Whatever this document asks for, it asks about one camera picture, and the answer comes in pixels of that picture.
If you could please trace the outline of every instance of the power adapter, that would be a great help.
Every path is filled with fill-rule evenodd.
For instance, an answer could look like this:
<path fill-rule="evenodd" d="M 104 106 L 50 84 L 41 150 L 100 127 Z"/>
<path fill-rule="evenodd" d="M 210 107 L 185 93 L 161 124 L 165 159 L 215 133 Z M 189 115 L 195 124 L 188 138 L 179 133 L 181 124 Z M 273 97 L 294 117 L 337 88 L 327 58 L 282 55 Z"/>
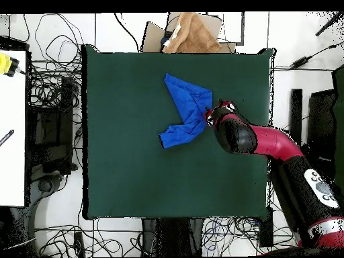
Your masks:
<path fill-rule="evenodd" d="M 83 244 L 83 233 L 81 231 L 74 233 L 74 249 L 78 258 L 86 258 L 85 246 Z"/>
<path fill-rule="evenodd" d="M 75 138 L 78 138 L 83 135 L 83 127 L 81 126 L 75 133 Z"/>
<path fill-rule="evenodd" d="M 257 234 L 259 247 L 273 246 L 273 210 L 271 207 L 268 207 L 267 210 L 269 211 L 267 220 L 262 220 L 259 223 L 259 232 Z"/>
<path fill-rule="evenodd" d="M 301 67 L 302 65 L 305 65 L 313 56 L 304 56 L 297 61 L 294 61 L 292 63 L 291 69 L 297 69 L 298 67 Z"/>

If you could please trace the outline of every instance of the black pen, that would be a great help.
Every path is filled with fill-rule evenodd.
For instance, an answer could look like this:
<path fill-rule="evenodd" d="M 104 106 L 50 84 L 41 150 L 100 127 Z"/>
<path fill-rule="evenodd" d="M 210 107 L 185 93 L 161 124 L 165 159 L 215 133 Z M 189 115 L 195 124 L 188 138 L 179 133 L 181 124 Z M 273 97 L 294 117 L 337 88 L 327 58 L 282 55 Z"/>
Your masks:
<path fill-rule="evenodd" d="M 6 140 L 9 139 L 9 137 L 14 134 L 14 130 L 10 130 L 8 134 L 6 134 L 1 140 L 0 140 L 0 146 L 5 143 Z"/>

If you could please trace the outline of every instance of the black cable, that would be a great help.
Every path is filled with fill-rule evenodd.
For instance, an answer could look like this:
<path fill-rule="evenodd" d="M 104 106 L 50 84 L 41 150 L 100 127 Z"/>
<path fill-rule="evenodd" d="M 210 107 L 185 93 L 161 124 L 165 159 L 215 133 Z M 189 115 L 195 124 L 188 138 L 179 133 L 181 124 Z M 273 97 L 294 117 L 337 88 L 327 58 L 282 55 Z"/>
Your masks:
<path fill-rule="evenodd" d="M 100 247 L 101 247 L 101 249 L 104 249 L 108 254 L 109 254 L 109 256 L 110 257 L 112 257 L 112 255 L 111 255 L 111 253 L 110 253 L 110 251 L 106 248 L 106 245 L 101 245 L 101 242 L 99 242 L 96 238 L 94 238 L 93 236 L 89 236 L 88 234 L 86 234 L 85 233 L 85 231 L 80 227 L 80 226 L 72 226 L 72 228 L 70 228 L 70 229 L 68 229 L 68 230 L 66 230 L 66 229 L 62 229 L 62 230 L 59 230 L 58 232 L 57 232 L 57 234 L 55 235 L 55 236 L 53 236 L 41 249 L 40 249 L 40 251 L 39 251 L 39 254 L 40 254 L 40 256 L 42 256 L 42 254 L 44 253 L 44 251 L 45 251 L 45 249 L 48 247 L 48 246 L 50 246 L 50 245 L 54 245 L 57 249 L 58 249 L 58 251 L 59 251 L 59 253 L 60 253 L 60 257 L 62 257 L 63 256 L 63 254 L 67 254 L 67 257 L 68 258 L 71 258 L 71 256 L 69 255 L 69 252 L 68 252 L 68 250 L 69 249 L 74 249 L 75 247 L 74 247 L 74 245 L 69 245 L 68 244 L 68 242 L 67 242 L 67 240 L 65 239 L 65 234 L 66 233 L 68 233 L 68 232 L 75 232 L 75 229 L 77 229 L 77 230 L 80 230 L 85 236 L 87 236 L 87 237 L 89 237 L 89 238 L 91 238 L 92 240 L 93 240 L 93 245 L 91 245 L 91 247 L 92 246 L 95 246 L 95 245 L 100 245 Z M 64 238 L 64 241 L 56 241 L 56 239 L 58 238 L 58 237 L 63 237 Z M 65 247 L 66 247 L 66 251 L 64 252 L 64 253 L 62 253 L 60 250 L 59 250 L 59 248 L 57 247 L 57 243 L 63 243 L 64 245 L 65 245 Z"/>
<path fill-rule="evenodd" d="M 180 17 L 180 15 L 175 16 L 173 19 L 169 20 L 169 22 L 168 22 L 167 25 L 166 25 L 166 30 L 167 30 L 167 28 L 169 27 L 169 24 L 170 24 L 174 19 L 177 19 L 178 17 Z"/>
<path fill-rule="evenodd" d="M 207 227 L 209 226 L 210 223 L 213 224 L 213 226 L 218 226 L 217 222 L 223 222 L 223 220 L 220 220 L 219 218 L 210 218 L 209 221 L 205 224 L 205 232 L 203 233 L 203 237 L 202 237 L 202 248 L 205 247 L 205 249 L 207 249 L 208 251 L 213 251 L 213 255 L 215 252 L 216 247 L 215 246 L 211 246 L 207 248 L 206 243 L 208 241 L 211 241 L 213 243 L 215 243 L 217 240 L 212 239 L 213 237 L 216 236 L 216 232 L 214 232 L 214 227 L 213 228 L 209 228 L 207 229 Z M 257 226 L 257 222 L 261 222 L 260 218 L 257 217 L 247 217 L 247 218 L 227 218 L 226 220 L 224 220 L 226 222 L 226 230 L 223 230 L 224 235 L 230 235 L 230 240 L 228 242 L 228 244 L 225 246 L 223 245 L 222 248 L 220 249 L 220 253 L 219 256 L 223 256 L 224 252 L 226 252 L 226 250 L 229 249 L 229 247 L 231 246 L 232 242 L 236 239 L 248 239 L 249 242 L 251 243 L 252 247 L 254 248 L 256 255 L 258 254 L 264 254 L 263 249 L 260 249 L 258 247 L 258 245 L 256 245 L 255 243 L 257 242 L 258 238 L 257 238 L 257 233 L 258 231 L 256 229 L 254 229 L 254 227 Z M 279 249 L 278 246 L 281 247 L 294 247 L 294 245 L 287 245 L 284 243 L 287 243 L 288 241 L 293 240 L 296 244 L 296 241 L 294 239 L 293 234 L 289 234 L 287 232 L 285 232 L 283 230 L 283 228 L 278 228 L 277 230 L 275 230 L 274 236 L 275 237 L 286 237 L 287 239 L 282 240 L 282 241 L 278 241 L 276 244 L 274 244 L 271 248 L 266 248 L 267 252 L 271 252 L 275 249 Z M 275 232 L 277 231 L 283 231 L 285 234 L 275 234 Z"/>
<path fill-rule="evenodd" d="M 25 21 L 25 26 L 26 26 L 26 30 L 28 31 L 28 38 L 26 40 L 19 40 L 17 38 L 11 38 L 11 16 L 8 16 L 8 37 L 11 38 L 12 40 L 17 40 L 19 42 L 27 42 L 30 39 L 30 30 L 28 27 L 28 23 L 26 21 L 26 17 L 25 14 L 23 14 L 24 17 L 24 21 Z"/>
<path fill-rule="evenodd" d="M 92 257 L 94 257 L 94 220 L 92 220 Z"/>
<path fill-rule="evenodd" d="M 66 224 L 66 225 L 62 225 L 62 226 L 49 226 L 47 228 L 35 228 L 35 232 L 66 230 L 66 229 L 62 228 L 64 226 L 74 226 L 74 225 Z M 125 233 L 125 232 L 140 233 L 140 232 L 142 232 L 141 230 L 102 230 L 102 229 L 97 229 L 97 231 L 99 231 L 99 232 L 123 232 L 123 233 Z"/>
<path fill-rule="evenodd" d="M 115 15 L 115 18 L 117 20 L 117 22 L 121 25 L 121 27 L 129 34 L 129 36 L 132 37 L 132 39 L 135 41 L 135 45 L 136 45 L 136 49 L 137 49 L 137 52 L 140 52 L 139 49 L 138 49 L 138 44 L 137 44 L 137 41 L 136 39 L 134 38 L 134 36 L 126 29 L 126 27 L 123 26 L 123 24 L 120 22 L 120 20 L 118 19 L 116 13 L 114 13 Z"/>
<path fill-rule="evenodd" d="M 78 160 L 78 163 L 81 167 L 81 169 L 83 168 L 82 164 L 80 163 L 80 160 L 79 160 L 79 156 L 78 156 L 78 152 L 77 152 L 77 144 L 79 143 L 80 139 L 81 139 L 81 136 L 79 137 L 79 140 L 78 142 L 75 144 L 75 140 L 77 139 L 77 137 L 74 138 L 74 150 L 75 150 L 75 154 L 77 155 L 77 160 Z"/>
<path fill-rule="evenodd" d="M 188 224 L 189 224 L 189 233 L 191 235 L 191 238 L 192 238 L 192 242 L 193 242 L 193 247 L 195 249 L 195 253 L 198 255 L 199 254 L 199 250 L 196 246 L 196 241 L 195 241 L 195 236 L 194 236 L 194 232 L 193 230 L 191 229 L 191 222 L 190 222 L 190 219 L 188 220 Z"/>
<path fill-rule="evenodd" d="M 138 233 L 138 234 L 140 234 L 138 237 L 140 238 L 140 236 L 141 236 L 141 234 L 142 234 L 142 231 L 138 231 L 138 230 L 100 230 L 99 228 L 98 228 L 98 223 L 97 223 L 97 231 L 100 233 L 100 231 L 104 231 L 104 232 L 135 232 L 135 233 Z M 57 228 L 61 228 L 61 227 L 71 227 L 70 229 L 66 229 L 66 228 L 62 228 L 62 229 L 57 229 Z M 58 233 L 54 236 L 54 237 L 60 237 L 60 236 L 62 236 L 60 233 L 62 233 L 62 232 L 66 232 L 66 233 L 68 233 L 68 232 L 71 232 L 71 231 L 73 231 L 73 230 L 75 230 L 75 229 L 78 229 L 78 230 L 80 230 L 82 233 L 84 233 L 85 234 L 85 232 L 93 232 L 92 230 L 83 230 L 80 226 L 74 226 L 74 225 L 72 225 L 72 224 L 67 224 L 67 225 L 63 225 L 63 226 L 51 226 L 51 227 L 48 227 L 48 228 L 36 228 L 35 229 L 35 231 L 36 232 L 38 232 L 38 231 L 42 231 L 42 230 L 57 230 L 58 231 Z M 122 255 L 125 255 L 124 254 L 124 250 L 123 250 L 123 246 L 122 246 L 122 244 L 119 242 L 119 241 L 117 241 L 117 240 L 115 240 L 115 239 L 103 239 L 103 237 L 102 237 L 102 235 L 101 235 L 101 241 L 98 241 L 96 238 L 93 238 L 92 236 L 89 236 L 89 235 L 87 235 L 86 234 L 86 236 L 88 236 L 88 237 L 90 237 L 91 239 L 93 239 L 93 242 L 95 241 L 95 243 L 93 243 L 91 246 L 89 246 L 89 247 L 85 247 L 85 250 L 86 251 L 88 251 L 89 253 L 92 253 L 92 252 L 94 252 L 94 253 L 96 253 L 96 252 L 98 252 L 98 251 L 100 251 L 100 250 L 102 250 L 102 249 L 105 249 L 106 248 L 106 245 L 108 245 L 109 243 L 116 243 L 117 245 L 118 245 L 118 249 L 116 250 L 116 251 L 111 251 L 111 250 L 109 250 L 109 249 L 107 249 L 106 248 L 106 250 L 107 250 L 107 253 L 109 254 L 109 256 L 110 257 L 112 257 L 111 256 L 111 254 L 110 253 L 117 253 L 119 250 L 121 250 L 122 251 Z M 91 248 L 92 246 L 96 246 L 96 245 L 99 245 L 100 246 L 100 249 L 98 249 L 98 250 L 96 250 L 96 251 L 92 251 L 92 250 L 88 250 L 89 248 Z M 136 240 L 136 244 L 135 244 L 135 248 L 137 249 L 137 250 L 141 250 L 140 248 L 138 248 L 138 247 L 136 247 L 138 245 L 138 242 L 137 242 L 137 240 Z"/>
<path fill-rule="evenodd" d="M 303 117 L 301 120 L 305 120 L 305 119 L 307 119 L 307 118 L 309 118 L 309 115 L 306 116 L 306 117 Z M 285 126 L 284 128 L 282 128 L 282 130 L 285 130 L 288 126 L 290 126 L 290 124 L 288 124 L 287 126 Z"/>
<path fill-rule="evenodd" d="M 224 27 L 224 12 L 222 12 L 222 25 L 223 25 L 223 31 L 224 31 L 224 39 L 226 40 L 226 43 L 227 43 L 227 46 L 228 46 L 230 53 L 233 53 L 233 51 L 229 47 L 227 37 L 226 37 L 226 28 Z"/>
<path fill-rule="evenodd" d="M 314 56 L 316 56 L 317 54 L 320 54 L 321 52 L 331 49 L 331 48 L 336 48 L 339 45 L 342 45 L 344 43 L 344 41 L 339 42 L 338 44 L 331 44 L 330 46 L 328 46 L 327 48 L 323 48 L 322 50 L 310 55 L 310 56 L 303 56 L 302 58 L 299 58 L 298 60 L 294 61 L 289 67 L 289 69 L 287 70 L 295 70 L 298 69 L 299 67 L 301 67 L 302 65 L 305 65 L 311 58 L 313 58 Z"/>
<path fill-rule="evenodd" d="M 334 69 L 303 69 L 303 68 L 297 68 L 292 69 L 290 67 L 273 67 L 274 71 L 334 71 Z"/>
<path fill-rule="evenodd" d="M 40 43 L 38 42 L 37 39 L 37 32 L 40 27 L 40 23 L 43 19 L 43 17 L 46 16 L 59 16 L 61 20 L 68 26 L 69 30 L 73 34 L 73 37 L 75 39 L 75 42 L 71 40 L 70 37 L 66 35 L 59 35 L 56 38 L 54 38 L 49 45 L 46 48 L 46 56 L 50 59 L 47 60 L 47 57 L 44 56 L 42 52 L 42 48 L 40 46 Z M 57 109 L 62 116 L 65 116 L 66 118 L 70 119 L 73 124 L 80 124 L 81 122 L 76 122 L 74 121 L 73 118 L 71 118 L 69 115 L 67 115 L 73 108 L 79 108 L 80 104 L 80 99 L 79 96 L 81 95 L 80 93 L 80 86 L 81 86 L 81 57 L 80 57 L 80 48 L 77 43 L 77 39 L 75 36 L 75 33 L 72 29 L 73 26 L 79 31 L 81 40 L 83 42 L 83 37 L 81 35 L 80 29 L 76 26 L 74 26 L 70 21 L 68 21 L 63 15 L 61 14 L 46 14 L 43 15 L 40 18 L 40 22 L 38 24 L 38 27 L 35 32 L 35 40 L 40 48 L 42 56 L 46 59 L 46 62 L 44 60 L 36 60 L 34 62 L 40 64 L 40 63 L 46 63 L 46 67 L 42 66 L 36 66 L 34 62 L 32 63 L 32 99 L 35 100 L 32 102 L 32 106 L 39 106 L 43 108 L 55 108 Z M 63 44 L 65 42 L 70 42 L 71 44 L 74 44 L 77 48 L 77 53 L 74 56 L 74 58 L 70 62 L 59 62 L 54 60 L 49 54 L 48 54 L 48 49 L 52 45 L 52 43 L 60 38 L 60 37 L 65 37 L 68 40 L 65 40 L 60 47 L 60 52 L 58 53 L 58 60 L 61 54 L 61 50 L 63 47 Z M 70 90 L 65 90 L 66 92 L 72 91 L 73 94 L 73 105 L 68 106 L 67 108 L 64 108 L 62 110 L 61 104 L 60 104 L 60 95 L 64 91 L 62 86 L 62 78 L 63 77 L 70 77 L 72 79 L 72 84 L 74 85 L 72 89 Z"/>
<path fill-rule="evenodd" d="M 57 190 L 56 192 L 62 191 L 66 187 L 67 181 L 68 181 L 68 176 L 66 177 L 66 182 L 64 183 L 64 186 L 61 189 Z"/>

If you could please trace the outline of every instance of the cardboard box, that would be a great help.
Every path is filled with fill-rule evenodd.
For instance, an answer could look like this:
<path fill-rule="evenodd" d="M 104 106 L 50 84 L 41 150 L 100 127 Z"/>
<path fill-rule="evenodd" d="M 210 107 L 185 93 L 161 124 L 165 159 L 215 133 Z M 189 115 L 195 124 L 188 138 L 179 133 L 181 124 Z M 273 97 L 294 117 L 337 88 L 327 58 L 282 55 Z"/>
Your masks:
<path fill-rule="evenodd" d="M 148 21 L 143 35 L 142 52 L 160 52 L 164 35 L 164 29 Z"/>
<path fill-rule="evenodd" d="M 180 14 L 181 12 L 170 12 L 169 17 L 167 19 L 167 25 L 165 28 L 167 31 L 173 32 L 175 26 L 177 25 L 178 17 Z M 217 39 L 222 26 L 222 20 L 214 16 L 201 14 L 199 15 L 203 24 L 206 25 L 206 27 L 210 30 L 210 33 L 213 35 L 213 37 Z"/>
<path fill-rule="evenodd" d="M 169 19 L 173 19 L 180 15 L 181 12 L 171 12 L 169 14 Z M 208 15 L 200 15 L 204 24 L 208 27 L 211 31 L 212 35 L 217 38 L 218 34 L 220 33 L 220 28 L 222 25 L 222 20 L 216 17 L 208 16 Z M 175 25 L 177 24 L 177 18 L 175 18 L 169 25 L 168 30 L 173 31 Z M 160 52 L 161 51 L 161 39 L 164 37 L 165 31 L 163 28 L 155 25 L 153 22 L 148 21 L 146 25 L 146 29 L 144 31 L 144 36 L 142 40 L 141 49 L 142 52 Z M 231 53 L 235 51 L 235 43 L 226 43 L 220 42 L 222 48 L 218 51 L 218 53 Z"/>
<path fill-rule="evenodd" d="M 222 48 L 218 51 L 218 53 L 233 53 L 235 52 L 235 47 L 237 44 L 235 42 L 219 42 Z"/>

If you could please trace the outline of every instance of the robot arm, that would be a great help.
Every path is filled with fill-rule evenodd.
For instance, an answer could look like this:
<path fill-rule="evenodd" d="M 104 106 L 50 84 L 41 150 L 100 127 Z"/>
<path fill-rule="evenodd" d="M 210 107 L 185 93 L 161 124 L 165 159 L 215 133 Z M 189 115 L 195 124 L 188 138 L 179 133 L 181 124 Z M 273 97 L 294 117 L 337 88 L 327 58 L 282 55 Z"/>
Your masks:
<path fill-rule="evenodd" d="M 271 158 L 273 186 L 299 247 L 344 247 L 343 209 L 292 139 L 241 119 L 230 101 L 220 101 L 204 117 L 228 153 Z"/>

